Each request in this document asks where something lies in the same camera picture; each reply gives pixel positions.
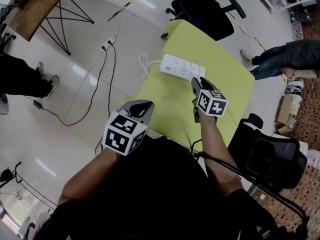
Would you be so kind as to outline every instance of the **hazard tape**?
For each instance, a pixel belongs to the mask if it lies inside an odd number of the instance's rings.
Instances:
[[[130,4],[132,4],[134,0],[131,0],[128,2],[125,6],[121,7],[110,19],[108,19],[108,22],[111,21],[114,17],[116,17],[119,13],[121,13],[124,9],[126,9]]]

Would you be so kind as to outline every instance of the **black pants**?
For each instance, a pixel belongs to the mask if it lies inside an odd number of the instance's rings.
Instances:
[[[43,98],[51,90],[51,82],[41,79],[40,73],[23,59],[0,54],[0,94]]]
[[[283,45],[266,50],[260,56],[254,57],[252,64],[259,65],[251,71],[255,80],[280,76],[283,68],[290,67],[287,47]]]

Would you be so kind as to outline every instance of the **chair wheel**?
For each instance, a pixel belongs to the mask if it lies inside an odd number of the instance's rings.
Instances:
[[[167,40],[167,37],[168,37],[168,36],[169,36],[168,33],[163,33],[163,34],[161,35],[161,39]]]

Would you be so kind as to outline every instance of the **electrical outlet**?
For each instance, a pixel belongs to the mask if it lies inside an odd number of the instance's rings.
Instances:
[[[185,59],[165,54],[160,65],[160,72],[190,81],[193,77],[205,77],[203,66],[191,63]]]
[[[107,49],[109,48],[109,46],[110,46],[110,44],[108,43],[109,41],[111,42],[111,44],[113,44],[113,43],[116,41],[116,39],[114,39],[113,37],[111,37],[108,41],[106,41],[106,43],[105,43],[104,45],[102,45],[102,46],[105,47],[106,50],[107,50]]]

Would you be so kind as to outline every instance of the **green table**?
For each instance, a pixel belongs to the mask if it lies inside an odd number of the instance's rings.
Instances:
[[[169,38],[158,60],[170,54],[205,67],[206,79],[229,100],[228,111],[217,121],[228,146],[247,107],[254,77],[219,43],[187,21],[170,21],[167,32]],[[195,96],[190,82],[161,73],[155,65],[135,99],[154,102],[150,129],[185,147],[201,139],[200,124],[194,122],[192,100]],[[201,142],[198,143],[195,150],[202,150],[201,146]]]

